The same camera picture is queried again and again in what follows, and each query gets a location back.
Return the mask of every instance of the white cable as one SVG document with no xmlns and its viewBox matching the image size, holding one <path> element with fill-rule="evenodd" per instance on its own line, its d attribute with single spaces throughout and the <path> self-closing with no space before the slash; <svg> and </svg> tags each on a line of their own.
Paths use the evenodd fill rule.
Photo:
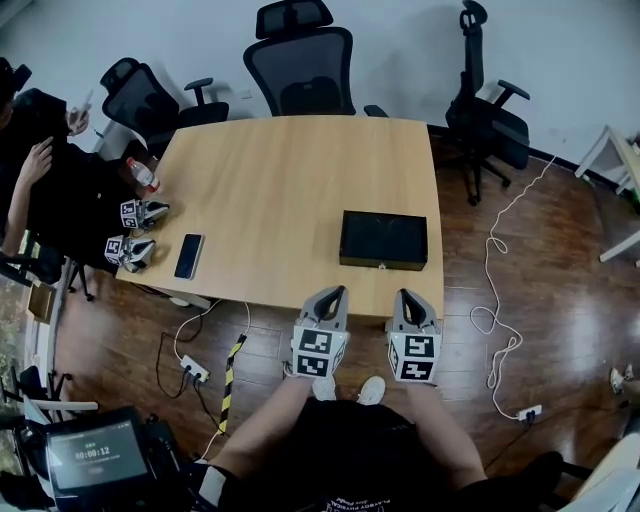
<svg viewBox="0 0 640 512">
<path fill-rule="evenodd" d="M 213 437 L 211 438 L 211 441 L 209 441 L 209 444 L 207 445 L 207 449 L 204 451 L 204 453 L 202 454 L 202 457 L 200 457 L 201 459 L 204 459 L 207 456 L 207 453 L 209 453 L 209 450 L 211 449 L 211 445 L 213 444 L 213 440 L 218 437 L 218 434 L 220 433 L 219 430 L 216 430 L 216 433 L 213 434 Z"/>
<path fill-rule="evenodd" d="M 556 159 L 556 157 L 554 156 L 551 159 L 551 161 L 546 165 L 546 167 L 542 170 L 542 172 L 540 173 L 540 176 L 538 176 L 531 183 L 529 183 L 524 188 L 522 193 L 519 196 L 517 196 L 513 201 L 511 201 L 509 203 L 509 206 L 507 206 L 504 210 L 502 210 L 502 211 L 500 211 L 500 213 L 498 213 L 498 216 L 496 217 L 496 221 L 494 222 L 493 226 L 491 226 L 491 229 L 489 230 L 489 237 L 485 241 L 485 258 L 484 258 L 484 271 L 487 274 L 487 279 L 489 280 L 489 284 L 491 285 L 491 289 L 493 290 L 493 294 L 494 294 L 494 296 L 496 298 L 496 309 L 495 309 L 495 311 L 491 311 L 489 308 L 486 308 L 484 306 L 476 306 L 469 312 L 469 318 L 471 319 L 471 323 L 482 334 L 491 334 L 493 332 L 493 329 L 496 326 L 496 324 L 498 324 L 501 327 L 504 327 L 506 329 L 509 329 L 513 333 L 513 335 L 509 338 L 509 342 L 507 343 L 507 346 L 505 348 L 501 349 L 501 350 L 496 351 L 495 354 L 493 354 L 493 359 L 491 361 L 491 372 L 489 372 L 489 377 L 487 378 L 487 387 L 493 391 L 493 393 L 491 394 L 491 399 L 493 400 L 493 405 L 496 406 L 496 410 L 500 414 L 502 414 L 502 416 L 504 416 L 505 418 L 508 418 L 510 420 L 517 420 L 518 417 L 517 416 L 510 416 L 508 414 L 505 414 L 502 411 L 502 409 L 500 409 L 500 406 L 498 405 L 498 402 L 496 401 L 496 393 L 498 392 L 498 388 L 500 387 L 500 383 L 502 382 L 502 363 L 504 363 L 504 360 L 507 358 L 507 355 L 509 355 L 510 352 L 513 352 L 520 345 L 522 345 L 522 342 L 524 341 L 524 339 L 522 337 L 522 334 L 520 334 L 518 331 L 516 331 L 513 327 L 502 323 L 498 319 L 498 315 L 500 313 L 500 297 L 498 296 L 498 292 L 496 291 L 496 286 L 493 284 L 493 279 L 491 279 L 491 275 L 489 274 L 489 242 L 493 242 L 493 245 L 498 250 L 498 252 L 500 252 L 501 254 L 507 254 L 507 252 L 509 252 L 509 248 L 507 247 L 507 244 L 505 244 L 499 238 L 496 238 L 495 236 L 493 236 L 493 230 L 498 225 L 498 222 L 500 222 L 500 216 L 503 213 L 505 213 L 507 210 L 509 210 L 509 208 L 511 208 L 516 203 L 516 201 L 518 199 L 523 197 L 527 193 L 527 190 L 529 190 L 536 183 L 536 181 L 538 181 L 539 179 L 541 179 L 544 176 L 544 174 L 547 172 L 547 169 L 549 167 L 551 167 L 551 164 L 553 163 L 553 161 L 555 159 Z M 492 316 L 491 328 L 488 331 L 483 331 L 478 326 L 478 324 L 476 324 L 475 320 L 473 319 L 473 314 L 476 311 L 486 311 L 487 313 L 489 313 Z"/>
<path fill-rule="evenodd" d="M 180 337 L 180 331 L 182 331 L 182 328 L 187 325 L 189 322 L 193 322 L 194 320 L 201 318 L 201 317 L 205 317 L 207 316 L 209 313 L 211 313 L 211 311 L 213 311 L 213 308 L 215 308 L 220 302 L 222 301 L 222 299 L 218 299 L 217 301 L 215 301 L 213 303 L 213 305 L 207 309 L 204 313 L 200 313 L 199 315 L 194 316 L 193 318 L 189 318 L 189 320 L 187 320 L 185 323 L 183 323 L 180 327 L 178 327 L 178 332 L 176 332 L 176 337 L 173 338 L 173 351 L 176 354 L 176 357 L 178 358 L 178 360 L 180 362 L 182 362 L 182 357 L 180 356 L 180 354 L 178 354 L 178 338 Z"/>
<path fill-rule="evenodd" d="M 244 303 L 244 307 L 247 308 L 247 328 L 244 331 L 243 336 L 249 334 L 249 329 L 251 329 L 251 310 L 249 309 L 249 304 Z"/>
</svg>

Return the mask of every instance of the person's hand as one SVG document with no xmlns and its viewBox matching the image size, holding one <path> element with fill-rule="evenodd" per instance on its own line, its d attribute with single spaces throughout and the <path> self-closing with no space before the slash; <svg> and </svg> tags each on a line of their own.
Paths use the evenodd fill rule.
<svg viewBox="0 0 640 512">
<path fill-rule="evenodd" d="M 90 108 L 91 108 L 91 105 L 88 105 L 87 109 L 83 110 L 82 112 L 77 108 L 73 108 L 71 109 L 70 112 L 67 112 L 67 115 L 66 115 L 67 126 L 71 131 L 70 135 L 72 137 L 75 135 L 80 135 L 89 126 L 89 109 Z"/>
<path fill-rule="evenodd" d="M 29 151 L 29 156 L 20 169 L 20 180 L 26 185 L 33 185 L 51 169 L 51 143 L 53 137 L 36 144 Z"/>
</svg>

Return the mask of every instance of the hair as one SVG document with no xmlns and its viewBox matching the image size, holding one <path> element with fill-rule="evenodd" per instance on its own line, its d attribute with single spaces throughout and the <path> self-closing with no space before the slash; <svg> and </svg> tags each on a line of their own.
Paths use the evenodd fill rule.
<svg viewBox="0 0 640 512">
<path fill-rule="evenodd" d="M 11 101 L 15 92 L 13 68 L 7 59 L 0 57 L 0 107 Z"/>
</svg>

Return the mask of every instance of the white sneaker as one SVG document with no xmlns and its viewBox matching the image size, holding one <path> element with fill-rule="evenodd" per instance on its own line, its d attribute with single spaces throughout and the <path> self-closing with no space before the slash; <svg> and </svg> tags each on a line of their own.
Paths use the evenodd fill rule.
<svg viewBox="0 0 640 512">
<path fill-rule="evenodd" d="M 622 383 L 624 382 L 624 377 L 620 375 L 620 372 L 615 368 L 611 368 L 611 373 L 609 374 L 609 382 L 611 383 L 611 388 L 616 395 L 622 393 Z"/>
<path fill-rule="evenodd" d="M 624 380 L 633 380 L 633 366 L 631 366 L 631 363 L 624 369 Z"/>
<path fill-rule="evenodd" d="M 336 381 L 333 375 L 324 379 L 315 379 L 312 389 L 313 395 L 321 402 L 336 399 Z"/>
<path fill-rule="evenodd" d="M 358 395 L 358 403 L 362 405 L 376 405 L 382 401 L 386 384 L 382 377 L 370 377 L 362 386 Z"/>
</svg>

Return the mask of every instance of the electrical outlet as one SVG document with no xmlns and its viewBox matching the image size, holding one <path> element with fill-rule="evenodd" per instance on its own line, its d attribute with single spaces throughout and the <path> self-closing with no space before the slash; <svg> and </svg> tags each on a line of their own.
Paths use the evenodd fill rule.
<svg viewBox="0 0 640 512">
<path fill-rule="evenodd" d="M 180 366 L 187 370 L 191 375 L 198 378 L 200 382 L 207 382 L 209 380 L 209 372 L 187 355 L 182 357 Z"/>
<path fill-rule="evenodd" d="M 526 421 L 527 414 L 529 414 L 530 412 L 533 412 L 536 415 L 536 417 L 538 417 L 542 414 L 542 406 L 534 405 L 533 407 L 529 407 L 528 409 L 522 409 L 518 413 L 518 421 Z"/>
</svg>

